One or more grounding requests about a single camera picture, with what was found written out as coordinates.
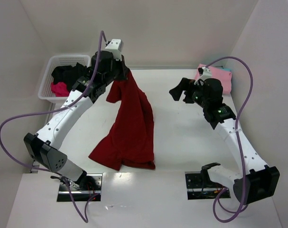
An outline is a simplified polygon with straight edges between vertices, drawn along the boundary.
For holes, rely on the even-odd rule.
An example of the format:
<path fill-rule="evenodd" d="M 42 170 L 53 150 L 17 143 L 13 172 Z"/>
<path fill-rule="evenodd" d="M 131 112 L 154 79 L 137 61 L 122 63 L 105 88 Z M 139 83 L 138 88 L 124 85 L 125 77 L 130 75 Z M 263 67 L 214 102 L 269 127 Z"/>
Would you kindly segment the dark red t shirt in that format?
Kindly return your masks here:
<path fill-rule="evenodd" d="M 114 81 L 106 98 L 120 107 L 109 133 L 89 159 L 119 171 L 121 166 L 154 170 L 154 116 L 145 93 L 131 72 L 127 80 Z"/>

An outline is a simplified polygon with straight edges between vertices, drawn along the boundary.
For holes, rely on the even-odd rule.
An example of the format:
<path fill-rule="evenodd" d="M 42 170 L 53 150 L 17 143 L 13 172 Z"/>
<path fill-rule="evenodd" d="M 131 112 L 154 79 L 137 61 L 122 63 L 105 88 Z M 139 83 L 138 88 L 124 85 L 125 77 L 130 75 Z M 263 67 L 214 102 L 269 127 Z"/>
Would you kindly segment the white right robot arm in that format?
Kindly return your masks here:
<path fill-rule="evenodd" d="M 212 183 L 221 184 L 243 205 L 274 195 L 280 172 L 259 156 L 242 129 L 236 125 L 236 115 L 223 102 L 223 87 L 218 79 L 195 81 L 182 78 L 169 94 L 174 101 L 179 101 L 184 95 L 183 101 L 186 104 L 199 105 L 205 120 L 222 138 L 237 162 L 239 172 L 229 170 L 217 162 L 202 166 L 204 187 Z"/>

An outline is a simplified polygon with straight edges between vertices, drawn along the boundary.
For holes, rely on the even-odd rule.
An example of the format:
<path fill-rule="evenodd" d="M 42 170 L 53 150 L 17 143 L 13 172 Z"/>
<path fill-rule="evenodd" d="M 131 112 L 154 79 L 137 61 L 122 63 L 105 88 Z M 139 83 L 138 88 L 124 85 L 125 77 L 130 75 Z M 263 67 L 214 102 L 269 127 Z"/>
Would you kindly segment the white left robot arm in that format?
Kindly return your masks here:
<path fill-rule="evenodd" d="M 69 160 L 59 149 L 74 124 L 105 93 L 106 87 L 113 81 L 126 80 L 130 71 L 118 50 L 102 51 L 95 54 L 92 61 L 99 63 L 93 82 L 89 83 L 88 74 L 80 77 L 61 106 L 62 111 L 55 114 L 36 134 L 28 133 L 24 137 L 31 158 L 50 172 L 66 177 L 81 189 L 91 179 L 85 170 Z"/>

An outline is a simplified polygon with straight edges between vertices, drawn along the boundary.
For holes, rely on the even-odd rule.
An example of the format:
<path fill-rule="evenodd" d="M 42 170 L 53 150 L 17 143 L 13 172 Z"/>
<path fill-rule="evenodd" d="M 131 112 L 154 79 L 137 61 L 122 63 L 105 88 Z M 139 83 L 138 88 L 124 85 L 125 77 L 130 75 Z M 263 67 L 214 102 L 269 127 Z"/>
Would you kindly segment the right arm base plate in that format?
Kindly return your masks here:
<path fill-rule="evenodd" d="M 207 200 L 215 199 L 223 190 L 224 186 L 210 182 L 203 184 L 203 178 L 200 172 L 185 172 L 186 190 L 188 200 Z"/>

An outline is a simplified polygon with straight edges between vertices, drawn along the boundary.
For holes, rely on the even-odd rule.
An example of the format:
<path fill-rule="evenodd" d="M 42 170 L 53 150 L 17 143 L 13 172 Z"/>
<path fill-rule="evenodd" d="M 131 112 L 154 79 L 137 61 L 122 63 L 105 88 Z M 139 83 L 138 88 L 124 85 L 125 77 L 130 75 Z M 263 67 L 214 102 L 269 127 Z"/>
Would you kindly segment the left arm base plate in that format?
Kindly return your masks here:
<path fill-rule="evenodd" d="M 60 180 L 57 202 L 71 202 L 69 195 L 69 189 L 75 200 L 75 202 L 85 202 L 90 197 L 93 197 L 91 201 L 101 201 L 102 190 L 102 174 L 88 174 L 89 181 L 82 187 L 68 180 L 68 186 L 66 186 L 64 180 Z"/>

